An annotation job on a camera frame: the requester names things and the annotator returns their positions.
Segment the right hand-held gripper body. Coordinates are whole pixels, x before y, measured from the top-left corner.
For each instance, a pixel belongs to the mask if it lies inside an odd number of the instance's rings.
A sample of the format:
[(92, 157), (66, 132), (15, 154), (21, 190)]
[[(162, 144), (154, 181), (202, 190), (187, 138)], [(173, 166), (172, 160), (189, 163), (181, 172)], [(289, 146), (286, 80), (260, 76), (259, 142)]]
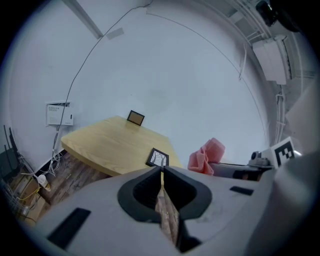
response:
[(278, 169), (291, 159), (301, 156), (302, 154), (295, 150), (292, 138), (289, 136), (264, 151), (254, 151), (247, 165), (267, 171)]

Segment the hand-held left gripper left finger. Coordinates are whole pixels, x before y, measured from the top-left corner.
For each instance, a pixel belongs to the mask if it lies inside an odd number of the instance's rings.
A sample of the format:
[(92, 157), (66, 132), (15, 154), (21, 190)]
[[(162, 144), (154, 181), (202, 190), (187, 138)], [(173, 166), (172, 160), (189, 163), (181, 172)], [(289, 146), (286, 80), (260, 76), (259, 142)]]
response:
[[(36, 223), (34, 240), (50, 256), (178, 256), (179, 250), (158, 223), (134, 220), (120, 206), (118, 190), (150, 168), (99, 180), (52, 206)], [(76, 208), (90, 211), (65, 249), (48, 240), (49, 235)]]

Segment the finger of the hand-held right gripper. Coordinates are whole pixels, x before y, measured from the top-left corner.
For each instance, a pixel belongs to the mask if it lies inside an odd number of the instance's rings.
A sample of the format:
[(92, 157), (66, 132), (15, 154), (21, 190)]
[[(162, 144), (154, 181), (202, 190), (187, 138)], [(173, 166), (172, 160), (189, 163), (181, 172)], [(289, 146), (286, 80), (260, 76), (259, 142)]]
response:
[(259, 181), (262, 176), (262, 170), (258, 167), (248, 165), (210, 163), (213, 169), (213, 175), (222, 178)]

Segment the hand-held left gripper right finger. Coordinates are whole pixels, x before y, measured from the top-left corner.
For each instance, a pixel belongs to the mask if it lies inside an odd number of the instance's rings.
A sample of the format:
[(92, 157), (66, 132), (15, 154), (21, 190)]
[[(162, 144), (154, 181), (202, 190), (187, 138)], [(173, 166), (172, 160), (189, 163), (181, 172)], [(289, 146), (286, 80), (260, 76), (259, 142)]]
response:
[(179, 213), (177, 249), (184, 256), (247, 256), (276, 171), (260, 181), (165, 167), (164, 188)]

